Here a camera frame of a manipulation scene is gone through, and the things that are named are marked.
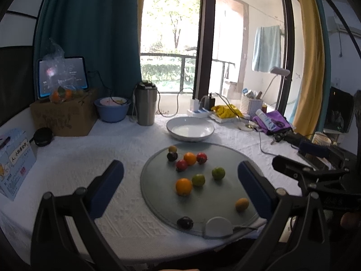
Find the white lotion tube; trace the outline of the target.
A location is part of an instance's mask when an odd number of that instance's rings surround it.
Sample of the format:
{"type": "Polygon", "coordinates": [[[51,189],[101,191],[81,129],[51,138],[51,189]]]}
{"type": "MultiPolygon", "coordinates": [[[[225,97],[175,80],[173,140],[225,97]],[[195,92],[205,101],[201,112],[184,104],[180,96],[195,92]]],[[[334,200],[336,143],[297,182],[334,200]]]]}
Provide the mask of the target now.
{"type": "Polygon", "coordinates": [[[269,118],[261,109],[256,110],[256,116],[268,130],[274,131],[276,129],[276,125],[271,118],[269,118]]]}

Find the white woven basket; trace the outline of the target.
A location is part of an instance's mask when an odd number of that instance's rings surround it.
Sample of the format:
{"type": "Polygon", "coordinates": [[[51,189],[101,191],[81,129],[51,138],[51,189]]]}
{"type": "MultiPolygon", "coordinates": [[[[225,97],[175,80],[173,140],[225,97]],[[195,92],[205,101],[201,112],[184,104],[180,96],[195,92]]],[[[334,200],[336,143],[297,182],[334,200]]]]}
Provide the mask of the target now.
{"type": "Polygon", "coordinates": [[[263,101],[254,98],[248,98],[245,95],[241,97],[240,111],[243,115],[248,115],[251,118],[256,116],[256,111],[262,109],[263,101]]]}

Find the large orange front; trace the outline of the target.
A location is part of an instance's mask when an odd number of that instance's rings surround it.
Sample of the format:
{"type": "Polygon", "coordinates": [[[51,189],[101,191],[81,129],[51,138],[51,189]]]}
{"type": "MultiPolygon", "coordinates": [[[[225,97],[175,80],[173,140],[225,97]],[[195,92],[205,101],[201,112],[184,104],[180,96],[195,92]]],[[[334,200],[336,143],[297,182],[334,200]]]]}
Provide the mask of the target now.
{"type": "Polygon", "coordinates": [[[187,178],[181,178],[177,180],[175,184],[176,193],[179,196],[188,196],[192,192],[192,182],[187,178]]]}

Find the red fruit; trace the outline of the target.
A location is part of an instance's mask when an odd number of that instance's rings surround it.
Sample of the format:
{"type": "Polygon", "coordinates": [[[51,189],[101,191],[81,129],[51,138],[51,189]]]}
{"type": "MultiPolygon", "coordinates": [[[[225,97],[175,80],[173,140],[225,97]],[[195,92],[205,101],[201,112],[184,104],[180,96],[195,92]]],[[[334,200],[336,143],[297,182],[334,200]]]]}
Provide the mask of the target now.
{"type": "Polygon", "coordinates": [[[183,172],[187,168],[188,168],[188,163],[184,159],[181,159],[176,162],[176,171],[177,172],[183,172]]]}
{"type": "Polygon", "coordinates": [[[197,162],[202,165],[207,162],[207,155],[203,152],[197,154],[197,162]]]}

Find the yellow curtain right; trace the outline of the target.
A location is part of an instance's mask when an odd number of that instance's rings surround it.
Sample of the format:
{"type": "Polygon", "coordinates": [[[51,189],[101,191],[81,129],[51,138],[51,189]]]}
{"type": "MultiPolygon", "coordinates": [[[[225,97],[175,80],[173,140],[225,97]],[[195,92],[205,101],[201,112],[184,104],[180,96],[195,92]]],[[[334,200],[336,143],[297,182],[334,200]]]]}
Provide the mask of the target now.
{"type": "Polygon", "coordinates": [[[325,51],[316,0],[299,2],[302,14],[304,65],[294,125],[298,133],[309,135],[315,131],[321,112],[325,51]]]}

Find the balcony railing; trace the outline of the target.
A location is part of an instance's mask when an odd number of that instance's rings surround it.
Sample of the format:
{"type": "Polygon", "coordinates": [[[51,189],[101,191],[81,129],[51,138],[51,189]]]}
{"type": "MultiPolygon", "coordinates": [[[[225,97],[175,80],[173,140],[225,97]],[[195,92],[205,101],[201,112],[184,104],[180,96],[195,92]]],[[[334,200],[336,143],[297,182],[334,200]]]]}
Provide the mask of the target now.
{"type": "MultiPolygon", "coordinates": [[[[193,90],[197,58],[187,54],[142,53],[141,75],[156,85],[161,93],[190,94],[193,90]]],[[[211,66],[209,92],[222,93],[235,71],[233,62],[214,59],[211,66]]]]}

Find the cardboard box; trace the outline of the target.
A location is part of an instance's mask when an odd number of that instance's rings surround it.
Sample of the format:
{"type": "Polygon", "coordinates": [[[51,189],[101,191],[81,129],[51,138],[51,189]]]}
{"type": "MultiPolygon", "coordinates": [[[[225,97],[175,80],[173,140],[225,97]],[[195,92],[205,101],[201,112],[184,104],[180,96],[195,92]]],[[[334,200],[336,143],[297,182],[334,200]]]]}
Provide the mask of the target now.
{"type": "Polygon", "coordinates": [[[48,127],[56,136],[86,136],[98,118],[97,97],[98,90],[92,89],[63,103],[36,101],[30,105],[34,125],[36,129],[48,127]]]}

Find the dark plum front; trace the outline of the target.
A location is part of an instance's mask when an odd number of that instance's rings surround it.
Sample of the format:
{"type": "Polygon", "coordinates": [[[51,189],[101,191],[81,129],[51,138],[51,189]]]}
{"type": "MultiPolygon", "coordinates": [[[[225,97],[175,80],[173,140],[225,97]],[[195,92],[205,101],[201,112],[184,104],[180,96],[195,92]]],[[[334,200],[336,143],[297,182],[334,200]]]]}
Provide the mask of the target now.
{"type": "Polygon", "coordinates": [[[177,220],[177,226],[184,230],[190,230],[193,228],[194,222],[190,217],[181,217],[177,220]]]}

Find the dark plum back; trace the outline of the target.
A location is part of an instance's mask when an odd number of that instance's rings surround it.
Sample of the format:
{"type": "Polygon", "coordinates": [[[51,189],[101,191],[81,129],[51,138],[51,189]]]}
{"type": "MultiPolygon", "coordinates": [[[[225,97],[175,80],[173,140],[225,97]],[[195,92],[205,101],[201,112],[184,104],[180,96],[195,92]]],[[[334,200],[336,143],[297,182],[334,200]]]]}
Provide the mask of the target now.
{"type": "Polygon", "coordinates": [[[169,162],[174,162],[178,159],[178,154],[177,152],[168,152],[167,153],[167,159],[169,162]]]}

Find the tablet screen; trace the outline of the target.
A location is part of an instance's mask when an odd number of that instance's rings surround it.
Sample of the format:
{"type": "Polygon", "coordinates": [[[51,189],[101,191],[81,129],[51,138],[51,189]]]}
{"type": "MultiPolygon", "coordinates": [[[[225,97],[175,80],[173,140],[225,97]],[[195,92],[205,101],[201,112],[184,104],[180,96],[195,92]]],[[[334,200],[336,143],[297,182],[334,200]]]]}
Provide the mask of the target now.
{"type": "Polygon", "coordinates": [[[36,88],[37,98],[43,99],[58,89],[89,88],[85,59],[82,56],[37,61],[36,88]]]}

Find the white round disc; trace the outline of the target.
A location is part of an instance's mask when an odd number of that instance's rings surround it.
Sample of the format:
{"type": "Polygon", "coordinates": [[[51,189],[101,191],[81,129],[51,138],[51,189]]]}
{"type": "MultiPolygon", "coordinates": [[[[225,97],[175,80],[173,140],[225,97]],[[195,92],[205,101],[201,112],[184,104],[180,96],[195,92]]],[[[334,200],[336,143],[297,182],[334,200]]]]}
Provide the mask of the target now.
{"type": "Polygon", "coordinates": [[[233,234],[233,225],[224,217],[213,217],[204,226],[204,237],[224,238],[233,234]]]}

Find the light blue hanging towel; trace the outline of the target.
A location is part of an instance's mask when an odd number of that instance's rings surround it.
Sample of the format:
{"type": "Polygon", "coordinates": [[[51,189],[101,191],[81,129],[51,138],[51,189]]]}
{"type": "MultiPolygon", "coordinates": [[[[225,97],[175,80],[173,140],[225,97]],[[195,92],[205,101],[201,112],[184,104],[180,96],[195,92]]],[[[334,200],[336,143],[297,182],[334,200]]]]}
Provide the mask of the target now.
{"type": "Polygon", "coordinates": [[[281,30],[279,25],[256,29],[252,71],[270,73],[281,67],[281,30]]]}

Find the dark plum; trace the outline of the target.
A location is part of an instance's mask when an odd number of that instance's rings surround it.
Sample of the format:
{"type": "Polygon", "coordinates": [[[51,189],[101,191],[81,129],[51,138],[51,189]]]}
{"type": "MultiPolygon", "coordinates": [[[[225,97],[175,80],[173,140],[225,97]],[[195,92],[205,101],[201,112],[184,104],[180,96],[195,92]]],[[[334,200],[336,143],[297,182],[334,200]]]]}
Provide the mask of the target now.
{"type": "Polygon", "coordinates": [[[184,230],[190,230],[193,228],[194,222],[190,217],[181,217],[177,220],[177,226],[184,230]]]}
{"type": "Polygon", "coordinates": [[[169,162],[174,162],[178,159],[178,154],[177,152],[168,152],[167,153],[167,159],[169,162]]]}

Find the purple cloth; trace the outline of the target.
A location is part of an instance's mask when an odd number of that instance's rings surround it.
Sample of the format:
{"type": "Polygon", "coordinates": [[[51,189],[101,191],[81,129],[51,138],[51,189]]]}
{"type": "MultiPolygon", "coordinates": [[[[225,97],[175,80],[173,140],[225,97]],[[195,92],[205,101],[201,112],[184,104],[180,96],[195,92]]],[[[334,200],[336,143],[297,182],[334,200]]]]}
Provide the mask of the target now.
{"type": "Polygon", "coordinates": [[[276,133],[283,133],[292,130],[290,123],[277,111],[271,111],[269,113],[265,113],[273,123],[276,125],[276,129],[274,131],[268,130],[264,124],[258,119],[257,116],[254,116],[252,121],[258,124],[261,131],[266,135],[274,135],[276,133]]]}

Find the black round object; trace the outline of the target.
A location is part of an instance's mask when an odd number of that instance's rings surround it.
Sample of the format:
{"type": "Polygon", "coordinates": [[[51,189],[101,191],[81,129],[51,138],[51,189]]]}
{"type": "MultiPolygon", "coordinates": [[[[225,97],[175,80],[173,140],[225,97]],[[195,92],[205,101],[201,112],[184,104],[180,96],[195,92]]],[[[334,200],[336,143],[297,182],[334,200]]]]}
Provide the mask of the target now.
{"type": "Polygon", "coordinates": [[[32,140],[38,147],[48,146],[53,140],[53,131],[49,127],[42,127],[35,131],[32,140]]]}

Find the green lime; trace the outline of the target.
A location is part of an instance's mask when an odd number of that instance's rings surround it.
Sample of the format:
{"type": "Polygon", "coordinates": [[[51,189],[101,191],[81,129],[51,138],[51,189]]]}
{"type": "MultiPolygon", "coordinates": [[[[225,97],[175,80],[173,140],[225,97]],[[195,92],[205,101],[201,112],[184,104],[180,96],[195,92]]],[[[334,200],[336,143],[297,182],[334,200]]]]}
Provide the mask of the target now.
{"type": "Polygon", "coordinates": [[[212,177],[214,180],[222,180],[226,175],[224,168],[216,167],[212,170],[212,177]]]}
{"type": "Polygon", "coordinates": [[[196,174],[192,177],[192,185],[194,187],[202,187],[206,182],[206,178],[203,174],[196,174]]]}

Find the black charger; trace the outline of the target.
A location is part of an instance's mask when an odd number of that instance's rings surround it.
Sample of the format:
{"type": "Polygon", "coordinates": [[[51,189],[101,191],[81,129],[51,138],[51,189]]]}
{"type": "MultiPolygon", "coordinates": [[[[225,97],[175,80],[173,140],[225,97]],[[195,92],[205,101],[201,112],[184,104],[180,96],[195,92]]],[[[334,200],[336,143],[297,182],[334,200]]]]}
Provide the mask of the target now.
{"type": "Polygon", "coordinates": [[[214,106],[215,106],[215,98],[212,96],[212,93],[210,93],[204,100],[204,108],[210,111],[214,106]]]}

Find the small yellow-green fruit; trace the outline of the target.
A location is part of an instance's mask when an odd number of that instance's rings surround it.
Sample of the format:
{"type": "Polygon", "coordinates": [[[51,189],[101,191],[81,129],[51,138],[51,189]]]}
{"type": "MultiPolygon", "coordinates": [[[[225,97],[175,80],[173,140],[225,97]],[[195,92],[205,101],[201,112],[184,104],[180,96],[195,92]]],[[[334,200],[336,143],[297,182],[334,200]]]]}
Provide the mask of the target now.
{"type": "Polygon", "coordinates": [[[177,147],[176,146],[169,146],[168,150],[169,150],[169,152],[177,152],[177,147]]]}

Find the stainless steel tumbler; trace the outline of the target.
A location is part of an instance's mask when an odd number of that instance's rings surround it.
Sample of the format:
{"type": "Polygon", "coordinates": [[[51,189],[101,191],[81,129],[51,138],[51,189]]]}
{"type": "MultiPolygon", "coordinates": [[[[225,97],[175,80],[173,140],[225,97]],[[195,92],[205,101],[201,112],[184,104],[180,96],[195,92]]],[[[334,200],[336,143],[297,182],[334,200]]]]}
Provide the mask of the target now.
{"type": "Polygon", "coordinates": [[[157,87],[150,81],[141,81],[135,88],[135,106],[139,125],[150,126],[155,121],[157,87]]]}

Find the white charger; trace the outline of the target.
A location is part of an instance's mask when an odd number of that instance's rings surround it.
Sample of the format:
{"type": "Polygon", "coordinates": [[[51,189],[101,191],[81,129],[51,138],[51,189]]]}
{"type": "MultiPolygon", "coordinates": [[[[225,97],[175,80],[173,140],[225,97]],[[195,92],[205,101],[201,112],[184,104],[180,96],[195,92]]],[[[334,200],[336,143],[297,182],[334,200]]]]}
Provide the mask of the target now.
{"type": "Polygon", "coordinates": [[[199,100],[191,99],[190,100],[190,111],[196,112],[197,110],[199,110],[199,100]]]}

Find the round grey glass tray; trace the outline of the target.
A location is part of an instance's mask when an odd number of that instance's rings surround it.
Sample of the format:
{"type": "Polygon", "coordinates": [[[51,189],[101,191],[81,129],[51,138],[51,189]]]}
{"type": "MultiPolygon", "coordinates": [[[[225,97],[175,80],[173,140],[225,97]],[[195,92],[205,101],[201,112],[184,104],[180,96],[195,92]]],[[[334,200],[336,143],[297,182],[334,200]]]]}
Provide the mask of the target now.
{"type": "Polygon", "coordinates": [[[249,161],[250,158],[220,144],[177,143],[176,147],[180,158],[187,152],[203,152],[207,155],[207,162],[202,165],[195,163],[185,171],[177,172],[176,164],[167,159],[167,148],[148,159],[141,172],[141,193],[150,211],[160,221],[172,228],[180,229],[177,220],[190,217],[194,225],[185,232],[203,238],[207,238],[204,237],[205,223],[213,217],[224,217],[231,222],[231,236],[242,231],[256,230],[263,224],[252,204],[244,212],[238,212],[235,208],[237,200],[248,196],[239,181],[237,168],[241,162],[249,161]],[[212,177],[212,170],[216,167],[222,167],[226,172],[222,180],[214,180],[212,177]],[[196,174],[205,176],[205,184],[202,187],[193,187],[188,196],[179,196],[175,188],[177,180],[191,179],[196,174]]]}

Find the teal curtain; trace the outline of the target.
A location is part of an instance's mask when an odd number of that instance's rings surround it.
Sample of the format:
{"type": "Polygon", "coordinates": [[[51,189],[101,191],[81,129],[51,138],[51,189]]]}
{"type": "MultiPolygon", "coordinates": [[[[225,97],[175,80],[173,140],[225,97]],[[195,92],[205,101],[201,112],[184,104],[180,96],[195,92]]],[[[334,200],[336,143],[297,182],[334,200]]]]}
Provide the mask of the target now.
{"type": "Polygon", "coordinates": [[[138,0],[44,0],[34,59],[57,43],[66,56],[82,56],[99,97],[131,98],[141,81],[138,0]]]}

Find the white quilted tablecloth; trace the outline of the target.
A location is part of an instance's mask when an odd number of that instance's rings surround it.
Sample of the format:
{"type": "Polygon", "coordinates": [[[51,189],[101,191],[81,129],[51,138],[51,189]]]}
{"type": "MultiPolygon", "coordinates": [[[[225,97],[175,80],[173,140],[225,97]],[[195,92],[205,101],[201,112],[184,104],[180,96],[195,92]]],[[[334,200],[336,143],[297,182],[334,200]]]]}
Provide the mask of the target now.
{"type": "Polygon", "coordinates": [[[99,121],[88,136],[55,138],[38,149],[14,200],[1,198],[1,230],[24,261],[30,260],[36,220],[47,238],[123,263],[175,259],[226,244],[173,229],[146,206],[141,169],[172,143],[163,119],[148,127],[99,121]]]}

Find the yellow apricot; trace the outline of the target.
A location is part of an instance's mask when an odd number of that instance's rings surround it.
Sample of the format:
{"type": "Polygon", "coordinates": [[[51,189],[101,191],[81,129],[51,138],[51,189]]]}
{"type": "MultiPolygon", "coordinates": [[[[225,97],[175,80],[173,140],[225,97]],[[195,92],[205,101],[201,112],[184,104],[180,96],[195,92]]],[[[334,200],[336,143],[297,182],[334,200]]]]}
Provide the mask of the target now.
{"type": "Polygon", "coordinates": [[[248,209],[249,204],[250,204],[250,202],[247,198],[240,198],[235,203],[235,208],[238,212],[244,212],[245,210],[248,209]]]}

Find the white ceramic plate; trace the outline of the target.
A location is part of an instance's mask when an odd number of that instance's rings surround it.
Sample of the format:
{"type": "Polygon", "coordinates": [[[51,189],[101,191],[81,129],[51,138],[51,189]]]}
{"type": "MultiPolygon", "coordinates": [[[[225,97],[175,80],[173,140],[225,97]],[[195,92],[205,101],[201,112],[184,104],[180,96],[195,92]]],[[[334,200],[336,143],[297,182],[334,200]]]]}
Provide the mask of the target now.
{"type": "Polygon", "coordinates": [[[189,116],[167,121],[166,128],[173,138],[186,142],[204,141],[212,136],[215,130],[209,121],[189,116]]]}

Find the white desk lamp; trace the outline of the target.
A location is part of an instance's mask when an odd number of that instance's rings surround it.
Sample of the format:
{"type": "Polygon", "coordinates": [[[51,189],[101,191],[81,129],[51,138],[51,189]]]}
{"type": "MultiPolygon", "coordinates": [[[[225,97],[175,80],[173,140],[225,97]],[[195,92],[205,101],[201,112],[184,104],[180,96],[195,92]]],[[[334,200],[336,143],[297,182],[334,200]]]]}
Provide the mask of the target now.
{"type": "Polygon", "coordinates": [[[287,78],[288,76],[290,76],[291,71],[289,69],[273,66],[270,69],[269,73],[272,74],[273,77],[262,95],[263,101],[267,100],[269,93],[272,93],[272,89],[277,83],[280,83],[283,78],[287,78]]]}

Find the white power strip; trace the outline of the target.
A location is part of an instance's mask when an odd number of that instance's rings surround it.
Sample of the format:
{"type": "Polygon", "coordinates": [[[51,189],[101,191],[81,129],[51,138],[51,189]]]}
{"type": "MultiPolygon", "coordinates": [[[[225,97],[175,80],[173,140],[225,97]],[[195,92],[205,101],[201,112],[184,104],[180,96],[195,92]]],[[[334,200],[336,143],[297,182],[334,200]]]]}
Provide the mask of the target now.
{"type": "Polygon", "coordinates": [[[205,110],[205,109],[198,109],[196,111],[187,110],[187,115],[189,117],[195,117],[199,119],[208,118],[212,114],[211,111],[205,110]]]}

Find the blue tissue box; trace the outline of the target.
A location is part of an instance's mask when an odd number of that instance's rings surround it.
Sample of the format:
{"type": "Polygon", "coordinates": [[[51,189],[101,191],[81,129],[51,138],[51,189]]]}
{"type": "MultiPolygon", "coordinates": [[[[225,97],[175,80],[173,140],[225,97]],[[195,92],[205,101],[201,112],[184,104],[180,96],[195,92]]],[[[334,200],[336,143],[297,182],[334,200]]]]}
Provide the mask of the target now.
{"type": "Polygon", "coordinates": [[[1,136],[1,194],[13,201],[36,161],[25,131],[18,128],[1,136]]]}

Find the plastic bag with oranges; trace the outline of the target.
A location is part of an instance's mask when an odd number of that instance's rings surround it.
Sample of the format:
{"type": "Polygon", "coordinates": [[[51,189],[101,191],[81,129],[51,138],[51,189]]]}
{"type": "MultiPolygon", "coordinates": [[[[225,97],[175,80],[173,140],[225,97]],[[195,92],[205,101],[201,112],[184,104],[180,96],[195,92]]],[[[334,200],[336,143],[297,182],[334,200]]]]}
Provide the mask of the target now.
{"type": "Polygon", "coordinates": [[[68,102],[88,88],[82,57],[66,58],[60,45],[50,39],[48,53],[38,62],[39,97],[52,103],[68,102]]]}

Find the yellow duck bag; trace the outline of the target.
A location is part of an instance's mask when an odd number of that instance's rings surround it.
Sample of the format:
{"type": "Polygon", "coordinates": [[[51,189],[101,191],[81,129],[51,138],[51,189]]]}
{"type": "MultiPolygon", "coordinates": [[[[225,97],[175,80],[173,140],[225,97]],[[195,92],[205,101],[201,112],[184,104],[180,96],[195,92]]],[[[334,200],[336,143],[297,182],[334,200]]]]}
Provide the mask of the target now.
{"type": "Polygon", "coordinates": [[[220,119],[243,117],[243,114],[233,104],[213,106],[211,111],[213,111],[220,119]]]}

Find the orange fruit back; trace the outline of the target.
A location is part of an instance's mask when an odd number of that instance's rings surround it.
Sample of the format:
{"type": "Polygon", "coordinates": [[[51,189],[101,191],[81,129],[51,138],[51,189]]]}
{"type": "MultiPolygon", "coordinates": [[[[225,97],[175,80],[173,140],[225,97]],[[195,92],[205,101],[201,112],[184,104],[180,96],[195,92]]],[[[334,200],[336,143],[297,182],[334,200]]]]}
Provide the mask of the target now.
{"type": "Polygon", "coordinates": [[[184,160],[188,166],[193,166],[197,162],[197,156],[192,152],[184,154],[184,160]]]}

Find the blue bowl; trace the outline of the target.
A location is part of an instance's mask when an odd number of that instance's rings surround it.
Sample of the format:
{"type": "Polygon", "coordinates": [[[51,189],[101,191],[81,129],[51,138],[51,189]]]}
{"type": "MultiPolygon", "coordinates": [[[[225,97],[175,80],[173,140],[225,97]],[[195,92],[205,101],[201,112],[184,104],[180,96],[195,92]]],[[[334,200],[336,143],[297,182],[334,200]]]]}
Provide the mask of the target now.
{"type": "Polygon", "coordinates": [[[104,97],[98,98],[94,104],[103,122],[117,123],[126,117],[131,101],[123,97],[104,97]]]}

